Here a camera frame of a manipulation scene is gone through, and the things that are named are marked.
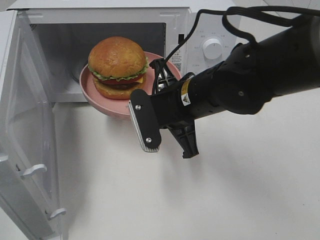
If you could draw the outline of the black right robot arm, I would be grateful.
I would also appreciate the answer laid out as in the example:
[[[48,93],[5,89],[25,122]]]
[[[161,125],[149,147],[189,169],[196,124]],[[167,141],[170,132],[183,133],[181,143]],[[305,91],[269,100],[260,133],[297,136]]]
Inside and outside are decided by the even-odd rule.
[[[138,130],[141,147],[156,152],[160,129],[168,129],[188,159],[198,154],[195,120],[229,111],[254,115],[271,99],[320,86],[320,12],[289,6],[230,7],[219,11],[224,28],[246,39],[226,60],[199,74],[187,73],[177,80],[166,59],[151,62],[155,77],[152,94],[131,96],[132,116],[144,121]],[[239,15],[285,30],[263,41],[234,27],[228,17]]]

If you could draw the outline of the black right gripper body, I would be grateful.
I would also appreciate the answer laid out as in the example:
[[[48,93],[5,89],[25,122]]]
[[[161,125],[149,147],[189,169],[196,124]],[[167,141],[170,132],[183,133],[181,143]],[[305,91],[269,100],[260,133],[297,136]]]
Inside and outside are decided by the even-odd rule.
[[[152,95],[150,99],[159,126],[183,125],[219,113],[220,105],[212,95],[213,87],[214,73],[201,72]]]

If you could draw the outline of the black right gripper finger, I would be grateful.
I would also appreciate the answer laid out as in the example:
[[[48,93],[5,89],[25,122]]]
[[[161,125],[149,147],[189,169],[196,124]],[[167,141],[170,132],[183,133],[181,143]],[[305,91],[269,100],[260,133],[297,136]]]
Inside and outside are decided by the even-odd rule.
[[[164,58],[153,60],[149,66],[154,70],[154,80],[151,91],[152,95],[159,93],[178,81],[175,75],[169,69]]]
[[[184,159],[190,159],[199,154],[193,119],[170,124],[167,128],[182,147]]]

